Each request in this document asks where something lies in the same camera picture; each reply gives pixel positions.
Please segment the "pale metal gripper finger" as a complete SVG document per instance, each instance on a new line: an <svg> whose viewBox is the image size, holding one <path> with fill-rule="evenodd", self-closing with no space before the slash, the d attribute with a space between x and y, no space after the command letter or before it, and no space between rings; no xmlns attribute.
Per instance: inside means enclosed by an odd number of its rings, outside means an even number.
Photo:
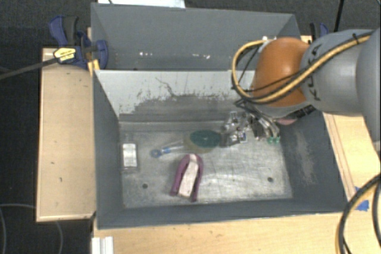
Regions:
<svg viewBox="0 0 381 254"><path fill-rule="evenodd" d="M220 146L229 147L240 144L239 136L236 133L221 133L220 134Z"/></svg>
<svg viewBox="0 0 381 254"><path fill-rule="evenodd" d="M223 124L224 132L236 132L240 130L240 119L236 111L229 113L228 118Z"/></svg>

